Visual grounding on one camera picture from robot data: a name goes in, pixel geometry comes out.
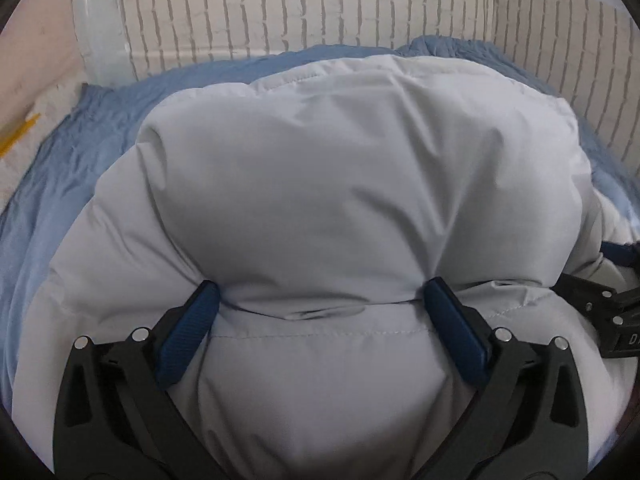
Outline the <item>clear plastic storage bin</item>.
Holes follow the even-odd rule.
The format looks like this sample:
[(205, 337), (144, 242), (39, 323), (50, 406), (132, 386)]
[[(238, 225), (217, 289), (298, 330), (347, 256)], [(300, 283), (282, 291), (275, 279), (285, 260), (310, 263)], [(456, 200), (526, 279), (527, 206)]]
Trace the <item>clear plastic storage bin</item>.
[(78, 49), (90, 84), (119, 87), (136, 80), (119, 0), (72, 0)]

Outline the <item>white patterned mattress edge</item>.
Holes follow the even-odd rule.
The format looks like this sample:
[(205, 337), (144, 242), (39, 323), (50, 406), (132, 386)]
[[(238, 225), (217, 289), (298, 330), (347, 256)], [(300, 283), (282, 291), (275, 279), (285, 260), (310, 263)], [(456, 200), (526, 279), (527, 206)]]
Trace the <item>white patterned mattress edge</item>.
[(1, 210), (6, 209), (27, 170), (32, 166), (40, 145), (78, 104), (82, 86), (87, 82), (84, 72), (68, 76), (40, 93), (26, 116), (41, 117), (24, 138), (17, 141), (6, 156), (1, 157)]

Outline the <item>beige striped padded headboard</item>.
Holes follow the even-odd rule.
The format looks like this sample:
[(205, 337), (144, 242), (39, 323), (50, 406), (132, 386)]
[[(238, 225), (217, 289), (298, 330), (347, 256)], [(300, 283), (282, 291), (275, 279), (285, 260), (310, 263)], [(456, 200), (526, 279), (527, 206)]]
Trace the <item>beige striped padded headboard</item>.
[(316, 44), (489, 41), (639, 169), (639, 29), (622, 0), (117, 0), (134, 76)]

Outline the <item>yellow strip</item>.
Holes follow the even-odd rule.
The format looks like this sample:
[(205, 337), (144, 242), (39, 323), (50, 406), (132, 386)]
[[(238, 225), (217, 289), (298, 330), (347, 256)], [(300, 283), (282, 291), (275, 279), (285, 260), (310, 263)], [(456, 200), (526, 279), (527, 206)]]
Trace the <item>yellow strip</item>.
[(32, 130), (32, 127), (38, 122), (40, 117), (40, 113), (26, 116), (24, 120), (13, 130), (3, 133), (1, 136), (0, 157), (6, 156), (6, 154), (11, 151), (11, 148), (14, 147), (16, 142), (21, 140), (21, 138), (24, 138), (25, 134)]

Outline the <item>blue bed sheet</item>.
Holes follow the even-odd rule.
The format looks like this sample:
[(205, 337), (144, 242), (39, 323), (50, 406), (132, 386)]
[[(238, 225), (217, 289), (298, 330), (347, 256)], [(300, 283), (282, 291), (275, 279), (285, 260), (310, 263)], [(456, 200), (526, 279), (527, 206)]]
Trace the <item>blue bed sheet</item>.
[[(89, 84), (79, 104), (50, 133), (1, 214), (1, 402), (11, 415), (14, 377), (25, 313), (48, 275), (50, 261), (78, 214), (91, 200), (96, 181), (136, 140), (155, 105), (187, 88), (245, 82), (332, 58), (391, 54), (437, 56), (486, 65), (542, 93), (560, 92), (509, 60), (491, 42), (422, 36), (398, 49), (313, 46), (279, 55), (213, 61), (174, 68), (119, 88)], [(639, 180), (598, 139), (581, 114), (579, 143), (587, 154), (594, 187), (639, 233)]]

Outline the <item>white puffer jacket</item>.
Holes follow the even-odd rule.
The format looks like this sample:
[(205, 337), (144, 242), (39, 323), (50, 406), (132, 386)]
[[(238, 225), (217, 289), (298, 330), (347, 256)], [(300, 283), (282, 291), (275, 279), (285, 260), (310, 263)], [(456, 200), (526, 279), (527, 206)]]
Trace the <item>white puffer jacket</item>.
[(552, 287), (634, 274), (567, 102), (452, 58), (341, 58), (179, 91), (96, 182), (23, 324), (12, 418), (54, 473), (75, 339), (153, 327), (204, 281), (212, 328), (168, 393), (231, 479), (408, 479), (474, 390), (428, 316), (442, 278), (492, 328), (570, 344), (588, 472), (632, 430), (634, 358), (605, 359)]

